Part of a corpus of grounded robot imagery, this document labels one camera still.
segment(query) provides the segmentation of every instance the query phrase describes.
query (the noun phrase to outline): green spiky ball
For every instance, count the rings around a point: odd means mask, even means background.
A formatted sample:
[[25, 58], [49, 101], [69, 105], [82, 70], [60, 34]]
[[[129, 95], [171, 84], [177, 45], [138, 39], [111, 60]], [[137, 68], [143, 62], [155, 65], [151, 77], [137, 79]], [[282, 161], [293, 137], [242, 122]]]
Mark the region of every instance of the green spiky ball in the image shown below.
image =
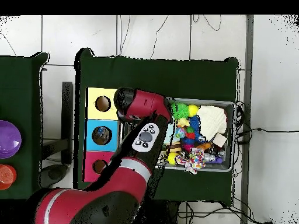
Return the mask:
[[188, 118], [189, 108], [184, 103], [174, 102], [171, 104], [172, 115], [176, 120], [179, 118]]

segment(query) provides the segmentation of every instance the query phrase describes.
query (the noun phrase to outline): yellow panel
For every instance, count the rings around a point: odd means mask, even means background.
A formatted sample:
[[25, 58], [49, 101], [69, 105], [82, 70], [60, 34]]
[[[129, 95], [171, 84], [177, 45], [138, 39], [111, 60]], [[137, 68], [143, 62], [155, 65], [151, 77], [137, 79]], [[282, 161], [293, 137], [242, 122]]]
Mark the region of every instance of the yellow panel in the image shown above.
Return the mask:
[[[90, 120], [118, 120], [116, 108], [113, 102], [116, 89], [101, 89], [95, 87], [88, 88], [88, 108], [87, 118]], [[108, 111], [102, 112], [96, 109], [95, 102], [100, 96], [106, 96], [111, 101], [111, 108]]]

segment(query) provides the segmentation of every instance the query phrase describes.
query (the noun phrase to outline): purple bowl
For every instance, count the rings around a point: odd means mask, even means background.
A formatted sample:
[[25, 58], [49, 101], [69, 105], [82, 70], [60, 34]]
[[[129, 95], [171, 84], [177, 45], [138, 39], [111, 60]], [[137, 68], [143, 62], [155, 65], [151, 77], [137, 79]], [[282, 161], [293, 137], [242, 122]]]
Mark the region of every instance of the purple bowl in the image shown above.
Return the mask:
[[22, 138], [12, 123], [0, 120], [0, 159], [10, 158], [18, 152]]

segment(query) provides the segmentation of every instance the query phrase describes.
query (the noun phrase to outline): orange cup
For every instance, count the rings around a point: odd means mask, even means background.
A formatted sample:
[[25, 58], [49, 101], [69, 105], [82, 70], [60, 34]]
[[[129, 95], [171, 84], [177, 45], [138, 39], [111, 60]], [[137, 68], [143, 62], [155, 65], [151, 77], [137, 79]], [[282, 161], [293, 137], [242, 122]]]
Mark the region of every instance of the orange cup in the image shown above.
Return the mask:
[[0, 164], [0, 190], [6, 190], [16, 180], [16, 170], [10, 165]]

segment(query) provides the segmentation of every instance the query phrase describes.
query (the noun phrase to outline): green table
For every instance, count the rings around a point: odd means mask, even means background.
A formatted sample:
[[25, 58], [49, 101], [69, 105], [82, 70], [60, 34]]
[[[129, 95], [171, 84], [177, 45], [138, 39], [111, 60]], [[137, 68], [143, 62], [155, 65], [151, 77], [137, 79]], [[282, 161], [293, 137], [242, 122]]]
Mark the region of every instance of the green table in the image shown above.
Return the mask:
[[0, 164], [12, 165], [16, 181], [0, 191], [0, 199], [27, 199], [39, 189], [41, 161], [40, 71], [47, 53], [30, 58], [0, 56], [0, 120], [18, 127], [22, 144], [18, 153]]
[[[234, 102], [238, 60], [167, 61], [125, 57], [93, 57], [93, 52], [81, 49], [75, 60], [75, 160], [74, 187], [85, 188], [82, 182], [84, 148], [85, 89], [139, 88], [167, 97], [223, 100]], [[172, 201], [214, 200], [231, 205], [232, 173], [200, 171], [197, 175], [177, 170], [165, 170], [154, 199]]]

